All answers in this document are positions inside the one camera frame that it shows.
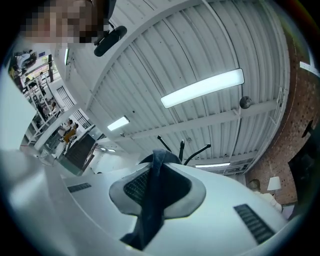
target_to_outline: person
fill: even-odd
[[[50,114],[50,110],[52,111],[53,114],[57,113],[60,110],[59,107],[57,106],[57,103],[55,103],[54,101],[51,103],[51,106],[49,107],[50,109],[46,107],[43,111],[46,115]]]
[[[51,44],[97,37],[104,29],[104,4],[105,0],[52,0],[37,18],[27,17],[23,35],[35,43]]]
[[[28,90],[27,86],[29,86],[29,88],[32,89],[33,87],[35,87],[37,85],[37,83],[35,81],[31,81],[29,77],[25,78],[24,84],[25,84],[26,90]]]
[[[68,119],[66,124],[63,124],[62,127],[59,128],[58,134],[63,137],[65,136],[69,131],[71,131],[72,127],[71,125],[73,124],[73,121],[71,119]]]
[[[42,76],[43,76],[43,72],[40,72],[40,74],[37,76],[36,80],[41,88],[41,85],[42,85]]]
[[[58,159],[61,154],[63,153],[64,149],[68,145],[68,143],[71,141],[72,138],[74,138],[77,135],[77,128],[79,125],[77,123],[74,124],[72,129],[64,135],[62,141],[60,144],[56,147],[55,153],[51,154],[55,159]]]
[[[276,201],[276,199],[273,197],[270,193],[264,193],[262,194],[260,191],[260,181],[258,179],[253,179],[249,182],[249,188],[259,197],[266,200],[269,204],[271,204],[276,210],[278,210],[280,213],[282,212],[282,206],[280,203]]]
[[[23,68],[23,63],[31,57],[30,53],[22,53],[16,56],[16,65],[19,69]]]

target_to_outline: black handle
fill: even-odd
[[[186,166],[189,161],[194,158],[196,155],[200,154],[202,151],[205,151],[206,149],[211,148],[211,144],[207,144],[206,146],[204,146],[203,148],[201,148],[200,150],[198,150],[197,152],[193,153],[185,162],[184,162],[184,166]]]
[[[185,141],[181,140],[180,143],[180,152],[179,152],[179,159],[182,162],[182,159],[184,158],[184,149],[185,149]]]
[[[165,148],[166,148],[167,150],[169,150],[170,152],[172,152],[171,149],[167,146],[167,144],[164,142],[164,140],[161,138],[160,135],[158,135],[157,139],[158,139],[159,141],[161,141],[161,143],[165,146]]]

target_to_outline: fluorescent light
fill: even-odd
[[[126,116],[123,116],[123,117],[121,117],[119,120],[117,120],[117,121],[113,122],[112,124],[110,124],[110,125],[108,126],[108,129],[109,129],[110,131],[113,131],[113,130],[121,127],[121,126],[124,126],[124,125],[126,125],[126,124],[129,124],[129,122],[130,122],[130,121],[126,118]]]
[[[208,167],[221,167],[221,166],[229,166],[229,162],[224,162],[224,163],[216,163],[216,164],[199,164],[196,165],[196,168],[208,168]]]
[[[193,83],[161,98],[166,109],[194,98],[210,94],[245,82],[241,68],[226,73],[218,74],[205,80]]]
[[[64,64],[65,65],[67,65],[68,57],[69,57],[69,48],[65,49],[65,53],[64,53]]]

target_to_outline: white ceiling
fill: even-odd
[[[107,135],[101,143],[148,155],[163,148],[157,140],[161,135],[178,154],[184,139],[185,159],[211,143],[191,165],[231,161],[227,169],[210,171],[248,170],[273,138],[289,88],[286,40],[271,6],[259,1],[117,0],[110,21],[126,26],[127,35],[100,58],[93,44],[71,47],[63,71],[69,91]],[[169,109],[160,101],[239,67],[242,86]],[[254,105],[239,115],[242,96]],[[130,123],[108,131],[124,115]]]

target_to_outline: white wall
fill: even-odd
[[[115,154],[115,153],[103,153],[98,162],[95,164],[95,168],[92,168],[94,173],[108,173],[123,168],[129,168],[139,163],[140,154]]]
[[[246,176],[243,174],[234,174],[234,175],[227,175],[227,177],[240,182],[242,185],[246,186]]]
[[[4,68],[0,71],[0,149],[19,150],[36,110]]]
[[[102,152],[101,150],[95,149],[93,154],[94,154],[94,158],[91,160],[88,166],[92,170],[96,169],[98,162],[100,161],[101,157],[105,155],[105,153]]]

